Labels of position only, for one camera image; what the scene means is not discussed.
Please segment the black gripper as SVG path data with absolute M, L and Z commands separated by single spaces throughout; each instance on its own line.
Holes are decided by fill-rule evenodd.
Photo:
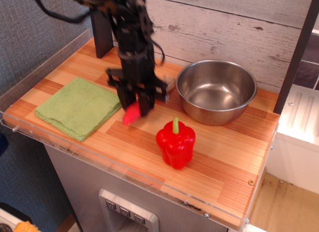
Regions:
M 117 88 L 117 95 L 124 110 L 136 102 L 136 93 L 140 114 L 148 115 L 153 109 L 155 98 L 168 102 L 166 84 L 155 75 L 155 59 L 152 52 L 138 54 L 119 52 L 121 69 L 106 70 L 108 84 Z

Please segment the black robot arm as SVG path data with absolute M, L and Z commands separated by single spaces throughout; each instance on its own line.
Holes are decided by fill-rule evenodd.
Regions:
M 123 109 L 135 102 L 140 115 L 147 116 L 155 100 L 168 100 L 167 84 L 155 75 L 153 23 L 149 18 L 146 0 L 75 0 L 97 9 L 110 21 L 118 42 L 121 69 L 107 69 L 108 84 L 116 87 Z

